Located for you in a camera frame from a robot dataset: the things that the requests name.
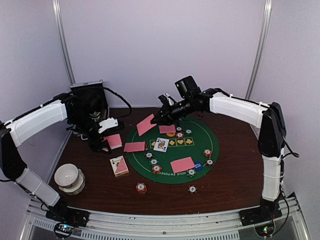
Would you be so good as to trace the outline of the dealt cards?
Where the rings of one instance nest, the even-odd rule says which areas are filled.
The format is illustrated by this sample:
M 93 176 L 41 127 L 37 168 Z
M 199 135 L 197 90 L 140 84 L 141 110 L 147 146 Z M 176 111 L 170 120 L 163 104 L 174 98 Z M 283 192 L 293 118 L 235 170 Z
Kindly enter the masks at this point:
M 195 167 L 193 159 L 189 157 L 174 160 L 170 163 L 173 173 L 186 172 Z
M 172 124 L 172 125 L 160 125 L 159 126 L 159 133 L 160 134 L 176 133 L 176 127 L 175 127 L 174 124 Z

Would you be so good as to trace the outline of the red-backed playing card deck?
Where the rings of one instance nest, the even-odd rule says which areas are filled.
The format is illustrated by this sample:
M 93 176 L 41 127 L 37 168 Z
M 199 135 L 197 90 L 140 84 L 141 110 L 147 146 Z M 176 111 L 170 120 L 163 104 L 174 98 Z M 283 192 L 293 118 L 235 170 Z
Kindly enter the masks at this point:
M 105 142 L 108 142 L 111 150 L 117 149 L 123 146 L 121 135 L 119 133 L 106 136 L 104 137 L 103 140 Z

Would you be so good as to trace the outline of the orange big blind button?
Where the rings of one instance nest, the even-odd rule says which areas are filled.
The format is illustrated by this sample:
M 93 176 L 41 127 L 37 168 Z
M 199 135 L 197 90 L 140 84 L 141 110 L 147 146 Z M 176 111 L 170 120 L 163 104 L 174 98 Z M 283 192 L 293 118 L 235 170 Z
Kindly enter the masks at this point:
M 175 133 L 167 133 L 166 135 L 171 138 L 171 137 L 174 137 L 176 134 Z

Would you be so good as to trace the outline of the red chips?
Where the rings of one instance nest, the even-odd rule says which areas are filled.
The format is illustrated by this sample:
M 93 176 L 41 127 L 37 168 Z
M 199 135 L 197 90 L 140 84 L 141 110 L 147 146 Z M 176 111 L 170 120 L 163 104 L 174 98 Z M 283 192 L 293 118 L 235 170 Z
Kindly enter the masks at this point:
M 175 136 L 176 136 L 178 139 L 182 139 L 182 138 L 184 138 L 184 133 L 183 133 L 183 132 L 177 132 L 177 133 L 175 134 Z
M 162 171 L 162 167 L 158 164 L 152 166 L 152 172 L 154 174 L 159 174 Z

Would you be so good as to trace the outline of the placed green chip stack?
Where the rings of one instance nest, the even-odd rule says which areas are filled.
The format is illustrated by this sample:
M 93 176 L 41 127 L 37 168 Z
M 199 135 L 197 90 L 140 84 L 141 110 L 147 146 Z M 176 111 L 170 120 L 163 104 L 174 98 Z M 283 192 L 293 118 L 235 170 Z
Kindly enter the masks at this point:
M 187 135 L 190 135 L 190 134 L 192 134 L 192 130 L 191 130 L 191 129 L 186 129 L 186 130 L 185 130 L 185 133 L 186 133 Z

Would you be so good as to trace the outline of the dealt red-backed card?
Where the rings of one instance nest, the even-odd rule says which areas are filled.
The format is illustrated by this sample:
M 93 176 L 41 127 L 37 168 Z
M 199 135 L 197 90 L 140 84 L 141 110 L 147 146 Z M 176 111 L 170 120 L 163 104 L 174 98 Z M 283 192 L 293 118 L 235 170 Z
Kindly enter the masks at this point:
M 144 141 L 140 142 L 127 142 L 124 145 L 125 153 L 143 152 L 146 149 L 146 143 Z

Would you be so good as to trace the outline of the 100 chips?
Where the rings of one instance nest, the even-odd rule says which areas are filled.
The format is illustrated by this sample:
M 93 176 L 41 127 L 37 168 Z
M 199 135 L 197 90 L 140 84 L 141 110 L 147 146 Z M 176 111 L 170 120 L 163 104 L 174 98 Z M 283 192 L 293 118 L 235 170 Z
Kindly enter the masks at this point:
M 144 156 L 148 160 L 151 160 L 154 157 L 154 155 L 151 152 L 147 152 Z

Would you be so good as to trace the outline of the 20 chips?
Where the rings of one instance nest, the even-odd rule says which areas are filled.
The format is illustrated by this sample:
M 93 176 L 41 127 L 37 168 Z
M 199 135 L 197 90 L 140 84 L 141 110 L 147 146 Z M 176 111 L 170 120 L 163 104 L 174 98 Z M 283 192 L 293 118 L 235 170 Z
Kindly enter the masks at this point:
M 153 158 L 153 159 L 151 159 L 151 160 L 149 161 L 149 164 L 150 164 L 151 166 L 158 165 L 158 164 L 159 164 L 159 161 L 158 161 L 157 159 Z

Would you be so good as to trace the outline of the red chips mat edge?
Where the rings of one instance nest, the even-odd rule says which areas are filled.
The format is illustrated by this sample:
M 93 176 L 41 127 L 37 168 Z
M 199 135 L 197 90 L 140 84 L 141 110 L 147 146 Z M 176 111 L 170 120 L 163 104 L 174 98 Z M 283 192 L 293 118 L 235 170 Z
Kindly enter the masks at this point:
M 207 158 L 210 158 L 212 156 L 212 151 L 210 149 L 205 149 L 203 151 L 203 155 Z

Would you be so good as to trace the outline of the blue small blind button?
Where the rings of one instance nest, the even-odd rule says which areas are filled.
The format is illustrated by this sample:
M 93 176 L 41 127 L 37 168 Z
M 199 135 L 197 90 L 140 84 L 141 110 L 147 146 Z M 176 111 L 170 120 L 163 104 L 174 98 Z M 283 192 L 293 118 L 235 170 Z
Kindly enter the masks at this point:
M 201 162 L 195 162 L 194 164 L 195 164 L 194 169 L 196 171 L 201 171 L 203 169 L 203 165 Z

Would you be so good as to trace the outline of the green chips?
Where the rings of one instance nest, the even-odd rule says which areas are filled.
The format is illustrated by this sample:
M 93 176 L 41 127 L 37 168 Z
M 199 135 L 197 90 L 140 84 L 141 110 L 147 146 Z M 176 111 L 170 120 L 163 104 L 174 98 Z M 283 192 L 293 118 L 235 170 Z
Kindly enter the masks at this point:
M 186 172 L 186 175 L 188 177 L 194 177 L 196 175 L 196 170 L 195 169 L 189 169 L 187 172 Z

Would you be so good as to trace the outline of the orange black 100 chip stack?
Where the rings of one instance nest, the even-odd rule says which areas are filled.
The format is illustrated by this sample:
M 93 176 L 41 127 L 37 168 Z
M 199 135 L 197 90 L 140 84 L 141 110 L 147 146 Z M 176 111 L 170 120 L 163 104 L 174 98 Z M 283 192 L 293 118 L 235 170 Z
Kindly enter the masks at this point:
M 205 165 L 208 166 L 208 167 L 212 167 L 214 165 L 214 161 L 212 159 L 207 159 L 205 161 Z

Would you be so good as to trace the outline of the red 5 chip stack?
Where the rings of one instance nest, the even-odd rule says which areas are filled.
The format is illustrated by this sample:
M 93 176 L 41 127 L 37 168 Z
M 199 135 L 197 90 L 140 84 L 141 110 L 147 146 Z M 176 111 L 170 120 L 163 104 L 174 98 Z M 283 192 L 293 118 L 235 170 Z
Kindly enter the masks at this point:
M 135 188 L 140 194 L 144 194 L 147 191 L 147 186 L 143 182 L 137 183 Z

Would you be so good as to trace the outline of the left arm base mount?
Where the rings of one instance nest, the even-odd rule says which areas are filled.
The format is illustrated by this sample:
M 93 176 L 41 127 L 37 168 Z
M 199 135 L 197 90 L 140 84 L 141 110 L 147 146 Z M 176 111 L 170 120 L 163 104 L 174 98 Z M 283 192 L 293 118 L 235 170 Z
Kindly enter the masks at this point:
M 68 208 L 64 215 L 58 215 L 57 213 L 53 213 L 49 210 L 46 212 L 45 217 L 57 222 L 67 223 L 68 225 L 78 228 L 87 226 L 90 213 L 85 210 Z

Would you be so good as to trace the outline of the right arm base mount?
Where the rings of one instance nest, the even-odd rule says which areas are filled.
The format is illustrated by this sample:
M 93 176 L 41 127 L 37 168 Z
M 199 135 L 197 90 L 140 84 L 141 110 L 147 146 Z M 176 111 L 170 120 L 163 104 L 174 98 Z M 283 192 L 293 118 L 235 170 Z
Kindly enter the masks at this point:
M 269 211 L 260 206 L 241 210 L 239 212 L 240 221 L 243 227 L 272 221 L 272 219 L 279 218 L 282 215 L 281 210 L 276 209 L 275 211 Z

